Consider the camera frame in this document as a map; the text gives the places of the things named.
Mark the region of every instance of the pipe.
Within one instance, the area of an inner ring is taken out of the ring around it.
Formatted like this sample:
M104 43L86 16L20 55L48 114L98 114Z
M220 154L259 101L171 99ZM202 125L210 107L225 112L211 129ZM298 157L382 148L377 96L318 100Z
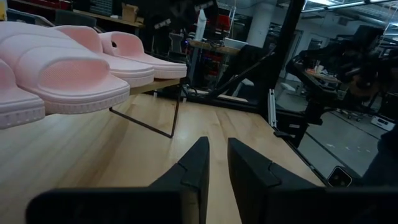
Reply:
M345 16L345 17L349 17L351 19L355 19L355 20L360 20L363 22L368 22L376 27L382 27L385 28L386 27L386 23L383 21L380 21L378 19L374 19L371 17L367 17L367 16L362 16L362 12L356 10L355 8L351 8L350 10L335 10L335 12L341 16Z
M357 6L360 6L360 5L365 5L366 6L366 5L372 5L372 4L387 3L387 2L392 2L392 1L396 1L396 0L385 0L383 2L371 2L369 0L365 0L365 1L362 2L362 4L359 3L359 2L357 2L356 4L355 4L355 2L349 2L349 3L346 3L346 4L339 4L339 9L349 8L349 7L357 7ZM315 11L334 10L334 9L337 9L336 6L338 6L338 5L332 5L332 6L330 6L331 8L328 8L329 6L320 6L320 7L314 7L314 8L311 8L311 9L303 9L302 13L309 13L309 12L315 12Z

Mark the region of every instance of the workbench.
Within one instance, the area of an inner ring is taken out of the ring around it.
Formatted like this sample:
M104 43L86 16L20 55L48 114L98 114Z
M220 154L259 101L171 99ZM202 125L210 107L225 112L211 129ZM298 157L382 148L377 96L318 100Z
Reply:
M327 75L322 75L322 74L319 74L319 73L316 73L316 72L312 72L311 70L306 70L305 73L306 73L307 75L310 75L310 76L314 77L314 78L318 78L318 79L320 79L320 80L323 80L324 82L327 82L327 83L341 83L341 82L340 82L337 78L335 78L335 77L331 77L331 76L327 76Z
M122 19L116 19L116 18L112 18L112 17L108 17L108 16L102 16L102 15L98 15L98 14L91 13L91 12L84 12L84 11L79 11L79 10L76 10L76 9L74 9L73 12L79 13L79 14L82 14L82 15L86 15L86 16L91 16L91 17L94 17L94 18L97 18L97 19L104 19L104 20L111 21L111 22L117 22L117 23L120 23L120 24L133 26L133 27L135 27L134 34L136 36L139 35L139 29L142 29L142 28L145 27L144 24L141 24L139 22L129 22L129 21L125 21L125 20L122 20Z
M155 83L160 88L165 83ZM172 127L175 102L132 95L114 108L150 125ZM258 114L182 103L173 139L107 110L53 114L0 132L0 223L24 223L30 199L57 187L148 186L201 136L210 142L207 223L241 223L228 172L227 139L237 138L287 170L322 182Z
M188 77L191 80L191 84L192 85L194 84L193 83L194 82L193 75L195 74L195 68L196 68L196 64L197 64L197 60L198 60L198 54L199 54L199 50L200 49L201 50L210 50L210 51L214 51L214 52L217 52L217 53L221 53L223 55L227 55L227 57L223 56L223 59L222 59L222 61L220 63L219 70L222 69L222 64L224 64L225 61L228 60L228 57L230 55L237 55L239 53L239 51L240 51L240 49L234 49L234 48L231 48L231 47L223 47L223 46L212 47L211 44L209 44L209 43L202 42L202 41L197 41L197 40L190 40L189 44L193 47L192 64L191 64L190 71L189 71L189 74L188 74ZM221 75L220 75L220 72L219 72L216 82L218 82L218 80L220 80L220 78L221 78Z

